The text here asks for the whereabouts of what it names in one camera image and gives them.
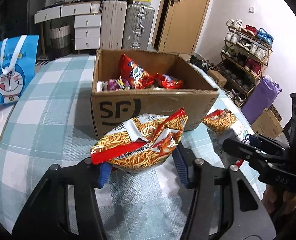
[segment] laundry basket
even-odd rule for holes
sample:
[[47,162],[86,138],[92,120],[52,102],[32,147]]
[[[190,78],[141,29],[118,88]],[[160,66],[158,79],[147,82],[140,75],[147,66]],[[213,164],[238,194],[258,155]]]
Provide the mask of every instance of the laundry basket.
[[71,53],[70,25],[49,30],[51,55],[53,58],[67,56]]

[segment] door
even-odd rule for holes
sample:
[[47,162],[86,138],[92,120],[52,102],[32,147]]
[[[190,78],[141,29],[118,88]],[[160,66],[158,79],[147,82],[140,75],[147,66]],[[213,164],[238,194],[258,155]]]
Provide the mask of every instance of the door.
[[158,51],[191,54],[208,0],[169,0]]

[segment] blue and white tablecloth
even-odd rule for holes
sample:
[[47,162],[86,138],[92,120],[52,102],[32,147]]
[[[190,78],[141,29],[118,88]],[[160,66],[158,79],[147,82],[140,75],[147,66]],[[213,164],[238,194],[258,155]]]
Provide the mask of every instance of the blue and white tablecloth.
[[[0,222],[9,232],[48,167],[77,164],[96,143],[90,112],[94,59],[68,57],[43,66],[9,118],[0,141]],[[253,134],[247,120],[220,90],[210,112],[225,108]],[[223,166],[203,124],[185,132],[182,143],[197,157]],[[258,173],[246,162],[241,170],[262,197],[265,185],[258,181]],[[73,197],[73,187],[69,191]],[[96,190],[108,238],[134,240],[179,239],[192,193],[180,184],[171,156],[163,165],[136,177],[113,171],[109,184]],[[77,233],[73,204],[69,208],[72,232]]]

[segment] blue gift bag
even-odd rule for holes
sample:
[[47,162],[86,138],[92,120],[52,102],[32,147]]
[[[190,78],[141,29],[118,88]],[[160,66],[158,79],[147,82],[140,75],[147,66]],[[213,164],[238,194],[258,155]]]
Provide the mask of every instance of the blue gift bag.
[[35,76],[38,35],[0,41],[0,105],[16,102]]

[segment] sf logo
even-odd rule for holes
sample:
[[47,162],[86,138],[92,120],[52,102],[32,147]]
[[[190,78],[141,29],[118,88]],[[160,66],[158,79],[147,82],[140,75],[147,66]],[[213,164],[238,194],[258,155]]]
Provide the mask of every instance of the sf logo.
[[[118,118],[120,118],[120,113],[121,112],[126,113],[126,112],[129,111],[130,106],[133,106],[132,108],[134,108],[134,112],[133,112],[133,114],[132,114],[132,116],[130,118],[134,118],[134,117],[138,116],[139,113],[140,113],[141,101],[140,101],[139,98],[138,99],[133,99],[133,102],[131,102],[131,101],[119,101],[119,102],[116,102],[115,109],[113,109],[113,110],[111,110],[111,107],[108,107],[108,106],[112,106],[112,102],[103,101],[103,102],[99,103],[100,110],[107,113],[106,115],[101,115],[100,116],[102,119],[113,117],[114,112],[115,112],[115,118],[118,119]],[[116,125],[120,124],[123,121],[125,121],[125,120],[121,120],[120,122],[104,122],[104,121],[101,121],[101,123],[103,125],[116,126]]]

